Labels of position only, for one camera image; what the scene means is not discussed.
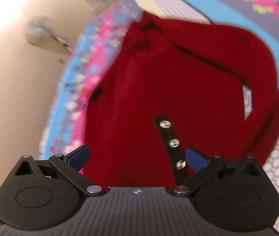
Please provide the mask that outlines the red knit sweater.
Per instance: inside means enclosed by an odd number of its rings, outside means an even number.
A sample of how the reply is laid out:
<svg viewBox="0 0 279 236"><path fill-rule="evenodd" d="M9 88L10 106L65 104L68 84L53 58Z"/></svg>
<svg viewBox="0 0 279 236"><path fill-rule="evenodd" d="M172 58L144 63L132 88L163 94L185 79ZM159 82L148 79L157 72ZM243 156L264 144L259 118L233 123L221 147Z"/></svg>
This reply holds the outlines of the red knit sweater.
<svg viewBox="0 0 279 236"><path fill-rule="evenodd" d="M110 186L172 189L193 175L188 147L263 164L279 137L279 90L253 33L144 13L93 91L84 176Z"/></svg>

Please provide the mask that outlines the white standing fan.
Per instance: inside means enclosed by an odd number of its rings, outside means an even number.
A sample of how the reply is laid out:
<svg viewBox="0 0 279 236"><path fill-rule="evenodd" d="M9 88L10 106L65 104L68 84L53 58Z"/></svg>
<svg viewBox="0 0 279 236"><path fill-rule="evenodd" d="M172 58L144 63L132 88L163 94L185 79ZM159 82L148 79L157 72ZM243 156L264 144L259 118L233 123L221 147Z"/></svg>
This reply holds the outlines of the white standing fan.
<svg viewBox="0 0 279 236"><path fill-rule="evenodd" d="M73 52L73 46L60 37L57 37L54 29L54 21L46 15L35 16L26 24L24 32L25 40L37 47L43 47L44 44L54 40L61 47Z"/></svg>

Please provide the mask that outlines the colourful floral striped blanket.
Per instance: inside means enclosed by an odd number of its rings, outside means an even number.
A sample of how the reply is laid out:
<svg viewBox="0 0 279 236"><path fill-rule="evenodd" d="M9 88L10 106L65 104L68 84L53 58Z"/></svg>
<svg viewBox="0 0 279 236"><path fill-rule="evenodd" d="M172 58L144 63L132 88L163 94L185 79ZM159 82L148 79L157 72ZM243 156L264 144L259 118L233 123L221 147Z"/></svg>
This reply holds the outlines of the colourful floral striped blanket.
<svg viewBox="0 0 279 236"><path fill-rule="evenodd" d="M272 50L279 78L279 0L122 0L112 4L78 38L58 82L39 158L67 154L83 140L89 95L111 67L127 27L147 11L160 17L233 24L259 36ZM279 192L279 139L264 165ZM279 232L279 218L275 224Z"/></svg>

